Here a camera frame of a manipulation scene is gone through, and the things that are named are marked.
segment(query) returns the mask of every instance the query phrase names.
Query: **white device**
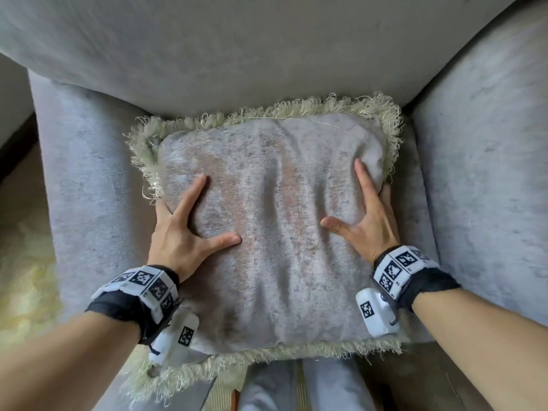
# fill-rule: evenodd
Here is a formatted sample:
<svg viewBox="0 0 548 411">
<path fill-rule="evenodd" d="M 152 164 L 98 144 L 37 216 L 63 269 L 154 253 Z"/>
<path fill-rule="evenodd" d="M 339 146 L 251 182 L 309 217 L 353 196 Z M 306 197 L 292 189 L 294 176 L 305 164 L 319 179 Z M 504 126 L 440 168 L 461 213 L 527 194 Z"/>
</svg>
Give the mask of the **white device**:
<svg viewBox="0 0 548 411">
<path fill-rule="evenodd" d="M 398 319 L 379 290 L 365 288 L 356 294 L 367 331 L 374 338 L 400 330 Z"/>
<path fill-rule="evenodd" d="M 179 307 L 173 313 L 170 325 L 152 343 L 148 360 L 162 368 L 176 368 L 186 363 L 199 324 L 198 316 L 186 307 Z"/>
</svg>

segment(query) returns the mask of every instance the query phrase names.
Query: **dark baseboard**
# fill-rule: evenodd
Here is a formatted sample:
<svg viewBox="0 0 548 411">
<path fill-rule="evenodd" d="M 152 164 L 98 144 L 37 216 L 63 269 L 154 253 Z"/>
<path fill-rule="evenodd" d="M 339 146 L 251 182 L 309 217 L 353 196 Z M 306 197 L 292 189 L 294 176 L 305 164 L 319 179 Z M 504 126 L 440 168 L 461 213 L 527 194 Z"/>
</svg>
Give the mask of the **dark baseboard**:
<svg viewBox="0 0 548 411">
<path fill-rule="evenodd" d="M 8 141 L 0 147 L 0 183 L 38 143 L 38 123 L 32 113 Z"/>
</svg>

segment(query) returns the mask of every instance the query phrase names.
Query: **wristband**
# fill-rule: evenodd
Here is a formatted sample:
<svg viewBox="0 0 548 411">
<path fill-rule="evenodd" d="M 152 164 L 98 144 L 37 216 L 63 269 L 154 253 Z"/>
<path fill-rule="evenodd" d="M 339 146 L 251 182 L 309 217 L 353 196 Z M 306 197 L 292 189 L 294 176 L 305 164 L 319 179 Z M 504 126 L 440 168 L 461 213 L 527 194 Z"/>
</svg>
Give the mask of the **wristband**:
<svg viewBox="0 0 548 411">
<path fill-rule="evenodd" d="M 150 345 L 180 304 L 178 283 L 177 274 L 160 265 L 129 269 L 97 290 L 86 311 L 136 322 L 139 343 Z"/>
<path fill-rule="evenodd" d="M 460 285 L 440 265 L 415 247 L 389 248 L 374 262 L 373 279 L 396 301 L 397 307 L 409 311 L 421 292 L 443 291 Z"/>
</svg>

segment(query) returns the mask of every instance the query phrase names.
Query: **gray pants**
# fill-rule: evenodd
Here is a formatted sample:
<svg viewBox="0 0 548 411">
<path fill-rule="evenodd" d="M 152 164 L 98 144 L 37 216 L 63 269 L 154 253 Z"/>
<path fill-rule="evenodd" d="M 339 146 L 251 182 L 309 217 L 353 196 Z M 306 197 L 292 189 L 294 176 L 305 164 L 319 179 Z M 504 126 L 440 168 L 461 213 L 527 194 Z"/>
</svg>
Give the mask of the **gray pants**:
<svg viewBox="0 0 548 411">
<path fill-rule="evenodd" d="M 248 368 L 238 411 L 290 411 L 297 402 L 297 361 L 255 363 Z M 303 359 L 312 411 L 375 411 L 352 359 Z"/>
</svg>

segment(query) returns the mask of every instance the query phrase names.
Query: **person's left hand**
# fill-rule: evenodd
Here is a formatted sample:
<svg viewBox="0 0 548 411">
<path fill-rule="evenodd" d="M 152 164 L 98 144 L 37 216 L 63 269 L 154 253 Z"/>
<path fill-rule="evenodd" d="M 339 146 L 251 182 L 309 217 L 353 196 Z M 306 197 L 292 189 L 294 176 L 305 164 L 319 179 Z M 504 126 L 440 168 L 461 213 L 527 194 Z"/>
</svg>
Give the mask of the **person's left hand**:
<svg viewBox="0 0 548 411">
<path fill-rule="evenodd" d="M 200 264 L 213 253 L 237 245 L 242 238 L 227 232 L 213 238 L 200 238 L 188 229 L 188 215 L 206 185 L 207 177 L 196 177 L 171 214 L 163 200 L 156 201 L 156 229 L 152 234 L 148 265 L 162 265 L 179 275 L 180 282 L 195 273 Z"/>
</svg>

